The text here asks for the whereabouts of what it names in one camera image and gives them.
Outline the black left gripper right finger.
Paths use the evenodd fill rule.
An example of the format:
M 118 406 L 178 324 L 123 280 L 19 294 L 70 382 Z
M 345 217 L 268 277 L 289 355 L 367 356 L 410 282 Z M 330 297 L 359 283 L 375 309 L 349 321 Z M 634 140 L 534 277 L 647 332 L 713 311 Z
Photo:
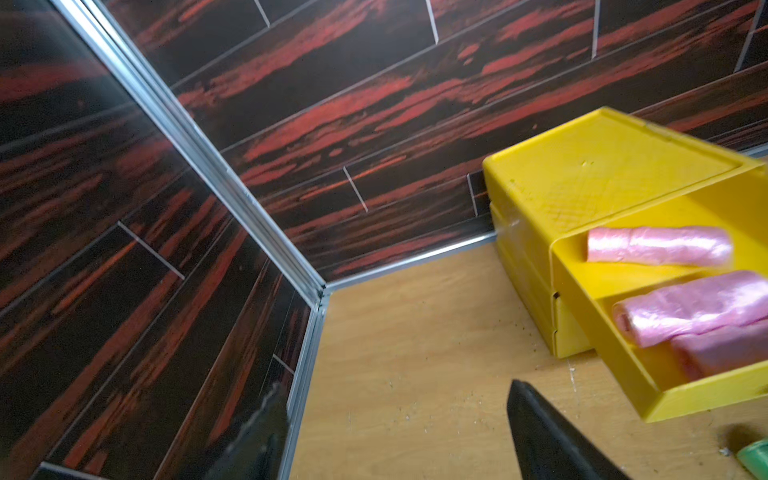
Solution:
M 524 479 L 625 479 L 530 383 L 514 380 L 507 416 Z

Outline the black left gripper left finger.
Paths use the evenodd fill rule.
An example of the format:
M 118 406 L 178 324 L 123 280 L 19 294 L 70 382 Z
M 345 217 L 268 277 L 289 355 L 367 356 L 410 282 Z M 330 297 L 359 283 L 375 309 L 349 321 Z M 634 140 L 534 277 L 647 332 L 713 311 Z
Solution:
M 276 479 L 288 434 L 287 392 L 274 383 L 258 409 L 215 444 L 204 479 Z

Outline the yellow plastic drawer box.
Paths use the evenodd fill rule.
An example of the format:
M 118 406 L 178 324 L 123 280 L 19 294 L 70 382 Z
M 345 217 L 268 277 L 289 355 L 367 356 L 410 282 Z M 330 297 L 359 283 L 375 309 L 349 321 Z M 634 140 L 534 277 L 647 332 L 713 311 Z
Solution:
M 648 422 L 764 397 L 767 164 L 601 108 L 483 162 L 550 351 L 596 351 Z

